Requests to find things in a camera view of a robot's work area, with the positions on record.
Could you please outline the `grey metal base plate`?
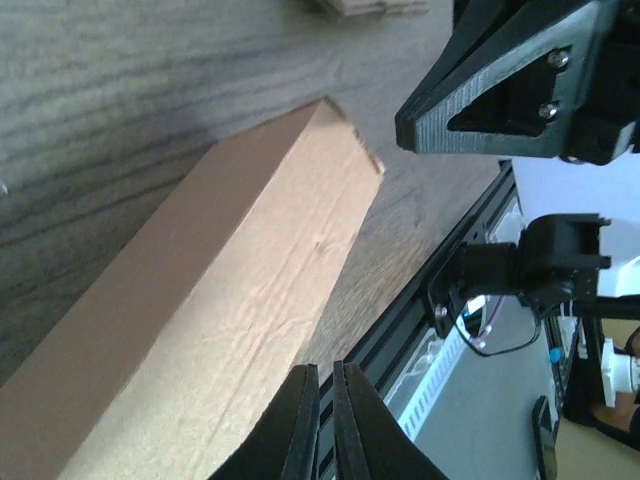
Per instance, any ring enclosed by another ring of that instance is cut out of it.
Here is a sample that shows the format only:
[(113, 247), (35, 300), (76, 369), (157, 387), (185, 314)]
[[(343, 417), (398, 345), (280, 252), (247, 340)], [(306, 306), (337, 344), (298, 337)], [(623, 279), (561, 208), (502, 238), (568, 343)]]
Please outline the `grey metal base plate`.
[(537, 479), (532, 413), (555, 392), (546, 337), (491, 358), (465, 345), (412, 442), (451, 479)]

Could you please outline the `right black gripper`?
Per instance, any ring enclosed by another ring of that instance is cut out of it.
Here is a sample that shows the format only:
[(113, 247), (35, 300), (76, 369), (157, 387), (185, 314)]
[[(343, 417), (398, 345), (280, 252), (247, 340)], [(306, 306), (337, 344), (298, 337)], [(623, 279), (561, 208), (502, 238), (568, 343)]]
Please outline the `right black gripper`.
[(395, 129), (417, 154), (637, 153), (639, 3), (455, 1), (452, 36)]

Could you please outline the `cardboard box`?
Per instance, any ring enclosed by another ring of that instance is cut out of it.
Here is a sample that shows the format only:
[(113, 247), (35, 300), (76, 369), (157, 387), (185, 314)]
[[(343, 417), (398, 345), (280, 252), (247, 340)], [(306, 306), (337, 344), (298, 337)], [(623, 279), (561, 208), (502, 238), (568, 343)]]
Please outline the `cardboard box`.
[(327, 98), (215, 145), (2, 386), (2, 477), (207, 477), (307, 345), (383, 175)]

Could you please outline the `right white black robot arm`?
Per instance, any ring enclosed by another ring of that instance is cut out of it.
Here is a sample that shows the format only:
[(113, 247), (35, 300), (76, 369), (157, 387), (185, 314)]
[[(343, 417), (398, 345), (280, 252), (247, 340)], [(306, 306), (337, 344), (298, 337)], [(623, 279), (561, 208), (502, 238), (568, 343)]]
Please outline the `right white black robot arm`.
[(519, 242), (459, 247), (432, 303), (637, 314), (637, 2), (468, 2), (395, 129), (417, 154), (510, 157), (524, 201)]

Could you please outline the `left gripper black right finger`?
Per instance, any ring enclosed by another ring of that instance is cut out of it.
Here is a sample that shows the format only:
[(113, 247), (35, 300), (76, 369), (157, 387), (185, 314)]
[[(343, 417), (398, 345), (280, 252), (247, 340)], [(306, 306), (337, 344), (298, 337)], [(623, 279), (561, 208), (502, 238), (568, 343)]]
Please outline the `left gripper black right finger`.
[(333, 424), (338, 479), (446, 477), (406, 436), (354, 363), (334, 363)]

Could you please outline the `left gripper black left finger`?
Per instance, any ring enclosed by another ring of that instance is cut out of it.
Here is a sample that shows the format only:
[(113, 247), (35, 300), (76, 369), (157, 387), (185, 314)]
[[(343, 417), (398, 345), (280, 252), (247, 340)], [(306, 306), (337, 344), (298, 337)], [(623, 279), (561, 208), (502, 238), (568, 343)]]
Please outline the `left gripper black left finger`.
[(314, 479), (319, 415), (317, 367), (296, 365), (247, 438), (210, 478)]

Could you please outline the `stack of flat cardboard blanks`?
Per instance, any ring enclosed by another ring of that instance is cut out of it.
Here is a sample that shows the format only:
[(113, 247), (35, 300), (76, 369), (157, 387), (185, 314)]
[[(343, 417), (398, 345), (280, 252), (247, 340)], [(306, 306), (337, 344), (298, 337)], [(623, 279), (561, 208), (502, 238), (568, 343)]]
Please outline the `stack of flat cardboard blanks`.
[(338, 18), (422, 14), (431, 8), (425, 0), (317, 0), (313, 4)]

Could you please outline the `person in dark shirt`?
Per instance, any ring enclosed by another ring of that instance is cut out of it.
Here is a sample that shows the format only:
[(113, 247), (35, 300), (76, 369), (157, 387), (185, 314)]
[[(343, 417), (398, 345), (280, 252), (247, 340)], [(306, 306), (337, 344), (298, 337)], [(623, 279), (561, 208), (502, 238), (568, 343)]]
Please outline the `person in dark shirt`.
[(618, 392), (614, 407), (598, 401), (586, 360), (572, 362), (563, 414), (570, 422), (598, 430), (609, 438), (639, 450), (639, 391)]

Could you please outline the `black aluminium frame rail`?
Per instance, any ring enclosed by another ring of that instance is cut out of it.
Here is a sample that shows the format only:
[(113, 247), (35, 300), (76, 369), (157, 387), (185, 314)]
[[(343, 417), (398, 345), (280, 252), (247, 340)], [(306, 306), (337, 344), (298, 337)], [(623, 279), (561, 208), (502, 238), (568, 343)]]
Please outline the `black aluminium frame rail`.
[(339, 279), (339, 290), (331, 296), (308, 351), (322, 364), (323, 418), (332, 410), (329, 369), (335, 361), (357, 365), (376, 391), (385, 395), (428, 330), (438, 335), (451, 330), (453, 316), (439, 317), (434, 310), (455, 308), (450, 298), (455, 284), (448, 278), (453, 259), (464, 246), (485, 244), (500, 209), (515, 195), (511, 164), (503, 160), (499, 175), (423, 265), (415, 255), (394, 254), (366, 238), (356, 242), (348, 270)]

